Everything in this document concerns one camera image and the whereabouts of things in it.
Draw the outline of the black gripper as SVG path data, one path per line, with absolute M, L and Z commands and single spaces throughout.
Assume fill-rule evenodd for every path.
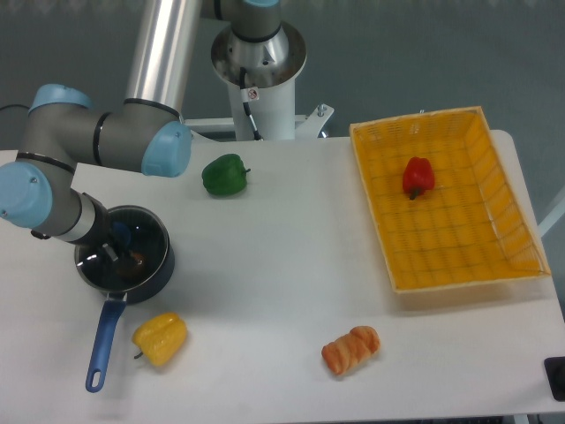
M 115 236 L 115 251 L 108 243 L 110 227 L 109 212 L 104 206 L 95 202 L 82 202 L 77 222 L 66 233 L 55 236 L 55 239 L 75 246 L 102 246 L 102 250 L 111 261 L 131 260 L 131 237 Z

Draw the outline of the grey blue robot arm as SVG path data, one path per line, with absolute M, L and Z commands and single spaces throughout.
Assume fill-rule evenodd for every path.
M 245 42 L 281 31 L 276 1 L 149 1 L 142 16 L 122 109 L 99 113 L 90 98 L 40 87 L 13 162 L 1 168 L 1 217 L 37 238 L 117 248 L 109 212 L 72 188 L 81 163 L 174 178 L 191 155 L 181 108 L 199 21 L 227 20 Z

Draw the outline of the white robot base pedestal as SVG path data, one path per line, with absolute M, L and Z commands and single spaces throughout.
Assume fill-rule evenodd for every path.
M 212 44 L 211 60 L 227 88 L 231 116 L 187 119 L 185 124 L 208 138 L 216 133 L 233 133 L 236 140 L 326 137 L 324 127 L 334 108 L 321 102 L 308 115 L 296 113 L 296 79 L 306 59 L 303 36 L 286 22 L 261 42 L 222 30 Z

